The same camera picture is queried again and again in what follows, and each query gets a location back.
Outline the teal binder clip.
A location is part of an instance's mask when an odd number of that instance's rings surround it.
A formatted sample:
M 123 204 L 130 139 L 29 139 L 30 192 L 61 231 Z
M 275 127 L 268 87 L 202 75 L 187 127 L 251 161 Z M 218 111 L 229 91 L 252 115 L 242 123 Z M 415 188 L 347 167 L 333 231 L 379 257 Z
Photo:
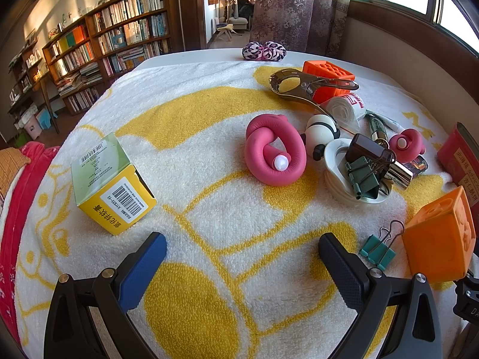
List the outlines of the teal binder clip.
M 405 226 L 400 220 L 392 220 L 388 227 L 381 227 L 379 234 L 370 235 L 360 248 L 359 255 L 374 267 L 385 272 L 396 256 L 392 249 L 395 240 L 404 233 Z

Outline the orange duck rubber cube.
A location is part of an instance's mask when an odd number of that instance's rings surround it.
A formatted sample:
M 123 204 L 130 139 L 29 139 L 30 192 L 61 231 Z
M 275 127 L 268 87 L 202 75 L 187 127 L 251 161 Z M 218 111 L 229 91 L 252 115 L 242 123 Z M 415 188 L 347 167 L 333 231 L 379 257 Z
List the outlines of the orange duck rubber cube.
M 463 186 L 422 207 L 402 235 L 410 271 L 431 284 L 466 276 L 476 231 Z

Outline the dark green binder clip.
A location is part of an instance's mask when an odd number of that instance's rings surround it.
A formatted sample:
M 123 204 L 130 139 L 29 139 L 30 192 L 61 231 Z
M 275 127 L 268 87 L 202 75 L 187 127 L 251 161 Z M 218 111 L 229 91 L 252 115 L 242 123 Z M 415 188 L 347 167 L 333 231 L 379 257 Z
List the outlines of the dark green binder clip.
M 373 171 L 371 161 L 366 156 L 361 156 L 353 162 L 346 162 L 345 168 L 353 196 L 356 199 L 376 199 L 378 197 L 379 180 Z

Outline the white round lid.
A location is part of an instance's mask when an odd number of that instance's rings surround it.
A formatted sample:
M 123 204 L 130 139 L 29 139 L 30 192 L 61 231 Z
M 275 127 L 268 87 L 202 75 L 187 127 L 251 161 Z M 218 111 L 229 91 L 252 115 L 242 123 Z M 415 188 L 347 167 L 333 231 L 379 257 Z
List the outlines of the white round lid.
M 379 193 L 376 199 L 361 197 L 357 199 L 353 194 L 353 188 L 348 178 L 345 168 L 345 155 L 351 144 L 351 139 L 334 139 L 325 147 L 325 185 L 332 195 L 341 203 L 350 207 L 359 207 L 361 205 L 378 205 L 384 203 L 389 196 Z

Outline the green yellow medicine box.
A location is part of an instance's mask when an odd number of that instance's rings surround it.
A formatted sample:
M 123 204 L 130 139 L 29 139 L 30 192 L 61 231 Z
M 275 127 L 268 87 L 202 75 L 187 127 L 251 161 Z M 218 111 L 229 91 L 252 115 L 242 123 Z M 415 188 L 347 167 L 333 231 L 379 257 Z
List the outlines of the green yellow medicine box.
M 71 174 L 76 206 L 112 235 L 126 231 L 157 205 L 113 133 L 74 160 Z

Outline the brown gold perfume bottle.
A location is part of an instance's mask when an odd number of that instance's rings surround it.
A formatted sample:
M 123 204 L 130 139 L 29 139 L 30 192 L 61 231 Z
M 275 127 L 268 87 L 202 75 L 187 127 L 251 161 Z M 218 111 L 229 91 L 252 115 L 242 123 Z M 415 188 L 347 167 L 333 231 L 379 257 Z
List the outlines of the brown gold perfume bottle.
M 413 173 L 399 163 L 394 152 L 362 134 L 355 134 L 346 152 L 345 160 L 351 165 L 362 157 L 372 167 L 379 181 L 385 178 L 404 190 L 409 187 Z

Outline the clear black lighter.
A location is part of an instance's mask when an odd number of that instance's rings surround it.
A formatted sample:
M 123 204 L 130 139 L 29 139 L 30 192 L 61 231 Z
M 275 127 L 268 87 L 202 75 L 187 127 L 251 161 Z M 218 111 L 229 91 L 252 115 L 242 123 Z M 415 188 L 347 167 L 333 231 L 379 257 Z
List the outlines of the clear black lighter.
M 413 174 L 413 178 L 423 174 L 429 168 L 423 156 L 417 156 L 414 160 L 405 163 L 404 167 Z

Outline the small pink foam curler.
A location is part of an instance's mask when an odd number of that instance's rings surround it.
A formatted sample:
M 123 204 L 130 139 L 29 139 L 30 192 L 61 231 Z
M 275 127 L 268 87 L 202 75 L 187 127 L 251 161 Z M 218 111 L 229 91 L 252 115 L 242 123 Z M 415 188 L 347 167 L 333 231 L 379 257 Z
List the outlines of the small pink foam curler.
M 413 128 L 392 136 L 389 146 L 401 164 L 411 162 L 426 152 L 421 133 Z

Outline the large pink foam curler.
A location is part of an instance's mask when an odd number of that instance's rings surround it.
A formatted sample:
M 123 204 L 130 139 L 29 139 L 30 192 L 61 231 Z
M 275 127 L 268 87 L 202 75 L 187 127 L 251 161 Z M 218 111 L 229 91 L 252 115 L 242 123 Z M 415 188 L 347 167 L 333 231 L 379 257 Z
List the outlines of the large pink foam curler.
M 252 175 L 267 185 L 285 186 L 303 174 L 307 154 L 298 131 L 282 114 L 263 113 L 248 124 L 244 159 Z

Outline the green gold tube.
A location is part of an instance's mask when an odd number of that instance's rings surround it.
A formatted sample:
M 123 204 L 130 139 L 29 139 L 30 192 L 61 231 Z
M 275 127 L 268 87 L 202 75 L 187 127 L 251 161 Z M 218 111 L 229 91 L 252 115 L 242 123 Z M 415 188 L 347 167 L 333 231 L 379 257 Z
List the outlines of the green gold tube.
M 367 113 L 365 118 L 368 121 L 371 140 L 384 148 L 388 148 L 389 139 L 383 122 L 373 113 Z

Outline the panda figurine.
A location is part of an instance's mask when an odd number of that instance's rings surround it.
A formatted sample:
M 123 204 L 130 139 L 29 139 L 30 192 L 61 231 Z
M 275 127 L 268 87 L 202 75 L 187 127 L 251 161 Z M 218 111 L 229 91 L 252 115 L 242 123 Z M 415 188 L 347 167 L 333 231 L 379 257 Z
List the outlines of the panda figurine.
M 327 144 L 340 137 L 340 130 L 330 116 L 316 114 L 307 121 L 305 132 L 301 137 L 308 156 L 319 161 L 323 158 Z

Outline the large metal clamp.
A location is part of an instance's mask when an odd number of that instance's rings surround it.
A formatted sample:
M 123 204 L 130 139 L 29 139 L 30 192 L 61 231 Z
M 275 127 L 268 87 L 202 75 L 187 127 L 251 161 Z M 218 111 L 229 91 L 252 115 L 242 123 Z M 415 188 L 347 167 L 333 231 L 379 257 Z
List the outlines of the large metal clamp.
M 286 80 L 298 79 L 299 84 L 291 90 L 282 92 L 280 84 Z M 354 80 L 336 80 L 317 77 L 312 74 L 299 72 L 293 68 L 285 68 L 279 70 L 269 77 L 269 85 L 275 94 L 286 99 L 287 101 L 295 101 L 311 105 L 320 113 L 330 115 L 323 107 L 313 102 L 313 95 L 318 88 L 331 87 L 349 90 L 357 90 L 359 84 Z

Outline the red tin box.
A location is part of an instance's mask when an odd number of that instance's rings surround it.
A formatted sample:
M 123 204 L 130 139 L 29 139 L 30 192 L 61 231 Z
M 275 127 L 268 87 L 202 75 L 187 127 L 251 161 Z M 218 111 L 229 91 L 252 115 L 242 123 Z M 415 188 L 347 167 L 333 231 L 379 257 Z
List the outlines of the red tin box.
M 438 160 L 456 185 L 464 187 L 476 230 L 479 209 L 478 143 L 461 122 L 438 150 Z

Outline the white yellow towel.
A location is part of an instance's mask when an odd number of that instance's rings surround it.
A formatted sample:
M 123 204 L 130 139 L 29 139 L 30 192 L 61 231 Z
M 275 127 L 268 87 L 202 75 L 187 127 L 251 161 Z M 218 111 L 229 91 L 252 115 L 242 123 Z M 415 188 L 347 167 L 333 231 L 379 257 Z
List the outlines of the white yellow towel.
M 58 277 L 115 267 L 153 231 L 167 256 L 131 319 L 160 358 L 327 358 L 355 318 L 317 254 L 332 232 L 357 252 L 453 188 L 436 160 L 447 132 L 404 90 L 359 74 L 368 109 L 424 136 L 428 170 L 377 206 L 351 208 L 309 161 L 294 184 L 258 182 L 244 162 L 245 131 L 263 113 L 303 130 L 311 109 L 269 89 L 265 63 L 139 68 L 117 80 L 66 138 L 29 209 L 16 263 L 19 339 L 41 358 Z M 114 134 L 156 206 L 113 236 L 76 205 L 79 160 Z

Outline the white green ointment tube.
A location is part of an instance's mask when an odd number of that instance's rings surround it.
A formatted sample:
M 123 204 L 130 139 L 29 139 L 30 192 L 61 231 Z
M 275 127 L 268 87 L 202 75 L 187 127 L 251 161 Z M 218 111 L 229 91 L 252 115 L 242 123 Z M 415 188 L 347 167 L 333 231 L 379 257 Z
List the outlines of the white green ointment tube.
M 397 121 L 395 121 L 395 120 L 393 120 L 393 119 L 391 119 L 391 118 L 389 118 L 385 115 L 382 115 L 380 113 L 375 113 L 375 112 L 373 112 L 369 109 L 366 110 L 365 115 L 367 113 L 373 113 L 373 114 L 377 115 L 378 118 L 383 122 L 384 126 L 386 128 L 389 128 L 390 130 L 392 130 L 395 133 L 401 134 L 405 130 L 405 128 L 402 127 Z

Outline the red blanket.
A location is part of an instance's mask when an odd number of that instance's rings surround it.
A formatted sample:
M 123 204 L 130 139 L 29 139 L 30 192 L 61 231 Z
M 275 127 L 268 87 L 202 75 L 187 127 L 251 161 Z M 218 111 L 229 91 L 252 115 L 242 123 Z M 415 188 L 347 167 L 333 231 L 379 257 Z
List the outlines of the red blanket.
M 19 343 L 15 308 L 19 244 L 29 209 L 59 147 L 29 142 L 17 149 L 31 162 L 18 172 L 5 199 L 1 197 L 1 320 Z

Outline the white red roll package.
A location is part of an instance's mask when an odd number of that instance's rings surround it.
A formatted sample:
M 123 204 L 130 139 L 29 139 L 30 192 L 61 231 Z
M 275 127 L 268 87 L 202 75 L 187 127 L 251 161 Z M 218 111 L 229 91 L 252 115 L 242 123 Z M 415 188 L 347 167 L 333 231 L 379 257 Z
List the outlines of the white red roll package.
M 366 114 L 365 103 L 352 92 L 332 97 L 324 108 L 342 128 L 349 130 L 359 130 L 360 120 Z

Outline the orange woven cushion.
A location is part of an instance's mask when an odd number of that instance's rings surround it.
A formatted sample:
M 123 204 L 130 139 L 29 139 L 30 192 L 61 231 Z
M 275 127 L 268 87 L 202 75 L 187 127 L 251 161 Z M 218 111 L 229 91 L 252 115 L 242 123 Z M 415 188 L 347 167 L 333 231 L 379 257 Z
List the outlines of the orange woven cushion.
M 3 199 L 18 172 L 30 162 L 17 148 L 9 147 L 0 151 L 0 194 Z

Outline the orange studded rubber cube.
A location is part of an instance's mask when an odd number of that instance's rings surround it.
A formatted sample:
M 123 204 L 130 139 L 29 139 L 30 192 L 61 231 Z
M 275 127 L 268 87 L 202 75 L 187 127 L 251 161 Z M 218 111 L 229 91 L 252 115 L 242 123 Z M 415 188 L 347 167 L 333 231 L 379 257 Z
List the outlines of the orange studded rubber cube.
M 340 66 L 326 60 L 314 60 L 304 62 L 302 71 L 307 74 L 312 74 L 317 77 L 336 79 L 336 80 L 355 80 L 356 77 L 351 72 L 343 69 Z M 313 95 L 313 102 L 318 105 L 327 102 L 335 96 L 346 95 L 350 92 L 349 89 L 321 87 L 318 88 Z

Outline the pink storage bin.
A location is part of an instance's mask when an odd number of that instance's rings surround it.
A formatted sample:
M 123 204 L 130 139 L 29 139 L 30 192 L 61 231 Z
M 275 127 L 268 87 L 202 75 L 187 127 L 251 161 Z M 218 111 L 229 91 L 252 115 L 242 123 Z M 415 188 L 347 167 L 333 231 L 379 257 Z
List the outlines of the pink storage bin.
M 25 122 L 24 130 L 32 140 L 36 140 L 41 135 L 42 128 L 35 115 L 32 115 L 30 119 Z

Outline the pink leopard scrunchie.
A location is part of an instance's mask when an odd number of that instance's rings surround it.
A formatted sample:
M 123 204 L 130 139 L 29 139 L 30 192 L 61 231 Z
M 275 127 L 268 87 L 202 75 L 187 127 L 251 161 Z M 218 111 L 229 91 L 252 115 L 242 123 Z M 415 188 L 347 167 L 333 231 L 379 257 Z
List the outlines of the pink leopard scrunchie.
M 279 62 L 287 55 L 283 45 L 274 41 L 252 41 L 242 49 L 242 56 L 247 61 Z

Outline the small wooden shelf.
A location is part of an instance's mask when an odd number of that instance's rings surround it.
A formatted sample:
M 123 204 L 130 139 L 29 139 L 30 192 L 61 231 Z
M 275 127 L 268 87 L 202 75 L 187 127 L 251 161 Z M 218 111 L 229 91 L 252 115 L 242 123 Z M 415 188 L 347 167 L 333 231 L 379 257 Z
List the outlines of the small wooden shelf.
M 53 78 L 37 43 L 37 35 L 32 34 L 27 38 L 21 51 L 9 63 L 8 72 L 13 74 L 15 84 L 10 91 L 11 105 L 8 114 L 13 117 L 16 129 L 19 129 L 22 114 L 32 105 L 33 95 L 38 92 L 41 94 L 43 107 L 46 107 L 55 131 L 59 133 L 52 108 L 52 102 L 58 98 L 58 95 L 53 96 L 48 92 L 47 86 L 53 82 Z

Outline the wooden bookshelf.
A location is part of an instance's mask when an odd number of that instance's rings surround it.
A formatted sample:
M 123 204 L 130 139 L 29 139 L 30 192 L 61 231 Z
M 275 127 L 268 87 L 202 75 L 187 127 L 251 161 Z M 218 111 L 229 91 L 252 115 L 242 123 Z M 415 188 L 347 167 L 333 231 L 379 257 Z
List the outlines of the wooden bookshelf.
M 179 0 L 110 0 L 42 49 L 72 115 L 89 109 L 115 80 L 145 60 L 182 50 Z

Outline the purple patterned curtain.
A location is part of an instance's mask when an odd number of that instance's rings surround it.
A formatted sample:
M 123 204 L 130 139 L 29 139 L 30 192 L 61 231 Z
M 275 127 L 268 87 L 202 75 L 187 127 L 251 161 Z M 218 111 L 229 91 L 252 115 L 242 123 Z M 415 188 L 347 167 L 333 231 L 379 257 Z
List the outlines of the purple patterned curtain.
M 326 57 L 339 53 L 350 0 L 256 0 L 251 41 Z

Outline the wooden stool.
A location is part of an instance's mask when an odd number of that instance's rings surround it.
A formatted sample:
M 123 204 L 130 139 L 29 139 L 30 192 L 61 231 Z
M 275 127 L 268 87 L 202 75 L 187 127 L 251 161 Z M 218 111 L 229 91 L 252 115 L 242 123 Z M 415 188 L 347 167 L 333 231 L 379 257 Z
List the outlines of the wooden stool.
M 215 32 L 216 38 L 221 38 L 222 36 L 226 38 L 227 41 L 233 40 L 233 35 L 242 36 L 241 33 L 238 33 L 235 28 L 234 24 L 226 24 L 216 28 Z

